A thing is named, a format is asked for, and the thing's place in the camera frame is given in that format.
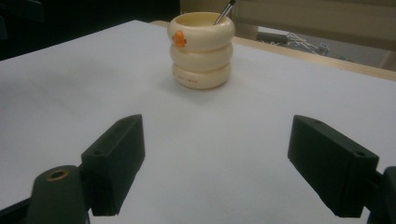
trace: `cup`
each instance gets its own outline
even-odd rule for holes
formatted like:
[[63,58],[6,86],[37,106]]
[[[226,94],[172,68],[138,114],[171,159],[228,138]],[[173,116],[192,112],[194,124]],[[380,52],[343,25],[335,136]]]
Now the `cup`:
[[209,89],[224,83],[231,74],[233,22],[218,13],[193,12],[180,15],[168,25],[172,41],[170,55],[178,83],[192,89]]

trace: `screw hole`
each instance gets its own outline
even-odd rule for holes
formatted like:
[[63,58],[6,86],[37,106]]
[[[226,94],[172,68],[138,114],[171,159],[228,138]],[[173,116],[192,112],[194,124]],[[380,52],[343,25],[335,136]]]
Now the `screw hole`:
[[56,170],[47,176],[47,180],[48,181],[60,180],[65,178],[67,175],[69,175],[68,170]]
[[363,156],[365,156],[366,154],[364,154],[363,152],[360,152],[360,151],[356,151],[356,152],[355,152],[355,155],[363,157]]

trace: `wooden surface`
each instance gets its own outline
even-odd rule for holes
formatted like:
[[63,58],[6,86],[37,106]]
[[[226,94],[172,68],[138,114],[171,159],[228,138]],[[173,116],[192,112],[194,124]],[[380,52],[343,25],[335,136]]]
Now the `wooden surface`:
[[[166,27],[168,25],[168,22],[153,21],[152,24]],[[338,60],[338,59],[334,59],[334,58],[314,55],[311,53],[302,52],[302,51],[295,50],[295,49],[286,49],[283,47],[265,44],[265,43],[261,43],[258,41],[253,41],[253,40],[240,38],[240,37],[234,37],[233,42],[235,44],[240,44],[240,45],[248,46],[248,47],[255,48],[255,49],[262,49],[262,50],[266,50],[269,52],[289,56],[292,58],[309,61],[311,63],[324,64],[324,65],[327,65],[330,67],[336,67],[336,68],[340,68],[340,69],[351,71],[351,72],[356,72],[356,73],[360,73],[360,74],[364,74],[364,75],[368,75],[368,76],[381,77],[381,78],[384,78],[387,80],[396,81],[396,72],[385,70],[385,69],[380,69],[380,68],[375,68],[375,67],[367,66],[367,65],[363,65],[363,64],[351,63],[351,62],[346,62],[346,61],[342,61],[342,60]]]

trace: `stacked ring cup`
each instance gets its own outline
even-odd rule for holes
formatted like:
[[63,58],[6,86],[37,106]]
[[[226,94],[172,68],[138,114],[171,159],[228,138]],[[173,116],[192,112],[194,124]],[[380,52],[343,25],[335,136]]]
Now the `stacked ring cup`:
[[172,41],[173,74],[181,85],[209,89],[225,82],[231,74],[233,22],[218,13],[193,12],[174,18],[168,25]]

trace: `white table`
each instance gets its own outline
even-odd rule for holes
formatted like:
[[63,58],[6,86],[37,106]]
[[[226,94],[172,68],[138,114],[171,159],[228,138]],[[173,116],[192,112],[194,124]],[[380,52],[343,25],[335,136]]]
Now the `white table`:
[[234,44],[231,79],[178,85],[166,29],[132,21],[0,62],[0,209],[80,164],[142,114],[147,157],[117,217],[92,223],[365,223],[335,217],[287,158],[292,117],[320,119],[396,165],[396,82]]

